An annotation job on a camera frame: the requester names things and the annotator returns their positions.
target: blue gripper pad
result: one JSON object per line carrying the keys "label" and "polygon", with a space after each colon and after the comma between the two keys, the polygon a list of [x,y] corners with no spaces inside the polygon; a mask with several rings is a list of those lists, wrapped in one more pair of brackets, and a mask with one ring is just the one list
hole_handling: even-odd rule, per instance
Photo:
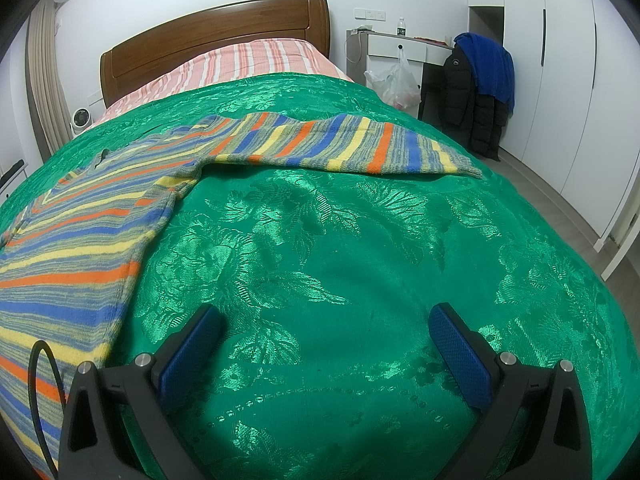
{"label": "blue gripper pad", "polygon": [[157,375],[156,384],[158,400],[165,412],[184,402],[220,337],[222,325],[222,314],[214,306],[204,305],[180,332],[169,336],[156,352],[156,358],[165,360],[162,350],[167,348],[170,351],[166,364]]}
{"label": "blue gripper pad", "polygon": [[491,375],[440,304],[429,314],[429,332],[466,403],[483,412],[487,410],[493,400]]}

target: cabinet opening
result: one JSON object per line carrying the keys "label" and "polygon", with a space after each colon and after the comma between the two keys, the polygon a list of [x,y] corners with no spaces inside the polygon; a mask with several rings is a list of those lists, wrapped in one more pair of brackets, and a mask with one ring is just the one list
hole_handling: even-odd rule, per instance
{"label": "cabinet opening", "polygon": [[504,7],[469,7],[469,32],[480,34],[502,44],[504,41]]}

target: white fan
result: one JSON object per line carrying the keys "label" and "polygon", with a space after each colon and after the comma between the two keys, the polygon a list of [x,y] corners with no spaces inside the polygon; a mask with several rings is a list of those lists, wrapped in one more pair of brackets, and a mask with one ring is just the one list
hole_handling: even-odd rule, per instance
{"label": "white fan", "polygon": [[78,108],[71,119],[71,132],[74,138],[84,132],[93,123],[94,120],[92,120],[89,110],[86,108]]}

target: metal screw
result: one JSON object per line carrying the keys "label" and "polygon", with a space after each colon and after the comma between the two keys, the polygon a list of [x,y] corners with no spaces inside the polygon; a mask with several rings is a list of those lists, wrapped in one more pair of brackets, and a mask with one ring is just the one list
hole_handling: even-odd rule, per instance
{"label": "metal screw", "polygon": [[516,356],[513,355],[511,352],[502,352],[500,354],[500,361],[502,361],[504,364],[506,365],[514,365],[516,364]]}
{"label": "metal screw", "polygon": [[147,366],[150,362],[151,362],[151,355],[150,354],[140,354],[136,357],[136,366]]}
{"label": "metal screw", "polygon": [[560,367],[565,372],[573,372],[574,371],[574,364],[571,361],[569,361],[569,359],[562,359],[560,361]]}
{"label": "metal screw", "polygon": [[89,370],[91,370],[91,367],[92,367],[93,365],[94,365],[94,364],[93,364],[91,361],[82,361],[82,362],[78,365],[78,371],[79,371],[81,374],[83,374],[83,375],[84,375],[84,374],[85,374],[85,373],[87,373]]}

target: wardrobe handle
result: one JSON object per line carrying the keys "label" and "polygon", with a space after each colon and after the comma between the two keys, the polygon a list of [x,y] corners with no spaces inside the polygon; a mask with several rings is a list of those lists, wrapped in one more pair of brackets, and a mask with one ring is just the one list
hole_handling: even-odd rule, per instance
{"label": "wardrobe handle", "polygon": [[546,9],[542,9],[542,59],[540,60],[540,66],[545,65],[545,51],[546,51]]}
{"label": "wardrobe handle", "polygon": [[596,88],[596,67],[598,65],[598,24],[593,23],[593,27],[596,32],[596,53],[595,56],[593,56],[593,83],[591,83],[591,90]]}

